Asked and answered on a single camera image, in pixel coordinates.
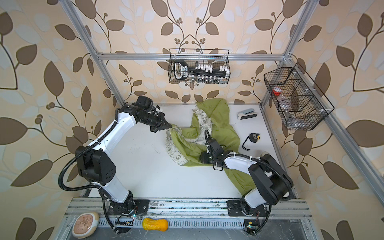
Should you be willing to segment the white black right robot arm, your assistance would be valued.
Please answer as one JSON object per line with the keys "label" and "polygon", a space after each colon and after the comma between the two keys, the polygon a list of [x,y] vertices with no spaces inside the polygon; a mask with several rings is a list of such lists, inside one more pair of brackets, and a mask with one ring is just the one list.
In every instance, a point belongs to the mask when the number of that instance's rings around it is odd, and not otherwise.
{"label": "white black right robot arm", "polygon": [[205,132],[205,141],[207,150],[201,154],[202,163],[212,164],[215,171],[240,171],[249,175],[256,186],[239,200],[236,210],[241,215],[251,217],[261,206],[275,206],[294,197],[292,179],[271,155],[256,158],[225,151],[209,132]]}

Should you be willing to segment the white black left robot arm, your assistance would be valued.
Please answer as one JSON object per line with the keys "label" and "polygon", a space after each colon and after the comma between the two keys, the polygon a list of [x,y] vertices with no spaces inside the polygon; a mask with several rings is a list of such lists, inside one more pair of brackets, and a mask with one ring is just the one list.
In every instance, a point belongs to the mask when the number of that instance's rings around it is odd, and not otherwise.
{"label": "white black left robot arm", "polygon": [[[160,109],[159,106],[154,106],[150,98],[144,96],[138,97],[133,104],[125,104],[117,109],[115,119],[100,137],[88,146],[76,149],[74,158],[59,174],[59,187],[67,192],[97,189],[102,198],[110,201],[113,207],[126,214],[135,211],[137,208],[133,194],[116,176],[117,168],[111,159],[111,153],[123,136],[137,123],[149,126],[152,133],[170,129],[172,126]],[[68,187],[64,184],[64,175],[72,164],[77,165],[79,176],[90,182],[89,185]]]}

